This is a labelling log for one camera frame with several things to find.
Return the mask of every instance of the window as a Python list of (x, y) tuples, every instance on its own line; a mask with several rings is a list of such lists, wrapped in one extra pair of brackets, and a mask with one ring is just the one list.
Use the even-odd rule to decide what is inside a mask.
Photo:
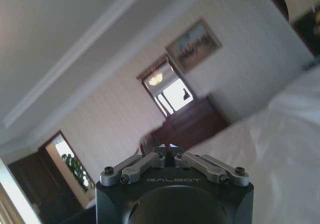
[(58, 132), (57, 136), (54, 137), (52, 144), (82, 189), (86, 192), (88, 189), (94, 187), (95, 184), (91, 181), (83, 165), (76, 157), (61, 132)]
[(145, 70), (138, 79), (166, 117), (194, 100), (194, 95), (166, 56)]

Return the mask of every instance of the ceiling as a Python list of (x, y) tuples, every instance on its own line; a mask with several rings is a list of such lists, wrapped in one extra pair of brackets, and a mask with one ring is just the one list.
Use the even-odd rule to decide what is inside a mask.
[(3, 150), (40, 138), (194, 1), (0, 0)]
[(0, 118), (115, 0), (0, 0)]

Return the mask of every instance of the picture frame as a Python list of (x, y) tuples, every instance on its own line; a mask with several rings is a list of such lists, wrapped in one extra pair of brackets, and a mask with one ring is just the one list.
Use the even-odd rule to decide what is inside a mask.
[(221, 46), (221, 42), (201, 18), (165, 49), (179, 69), (187, 73)]

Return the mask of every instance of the ceiling molding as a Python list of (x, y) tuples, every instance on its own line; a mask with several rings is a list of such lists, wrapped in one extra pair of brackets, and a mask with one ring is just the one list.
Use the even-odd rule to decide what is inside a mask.
[(139, 32), (130, 42), (118, 51), (97, 73), (80, 86), (60, 107), (40, 123), (25, 139), (30, 146), (40, 146), (55, 125), (81, 103), (98, 86), (119, 69), (120, 66), (132, 59), (149, 41), (155, 38), (165, 27), (197, 0), (175, 0), (174, 3), (158, 14), (147, 27)]
[(50, 71), (2, 119), (8, 129), (137, 0), (115, 0)]

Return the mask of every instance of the white bedsheet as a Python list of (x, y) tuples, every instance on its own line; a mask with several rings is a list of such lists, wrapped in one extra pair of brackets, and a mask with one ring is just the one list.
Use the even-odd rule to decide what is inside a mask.
[(253, 223), (320, 223), (319, 94), (317, 68), (265, 110), (188, 150), (246, 169), (254, 185)]

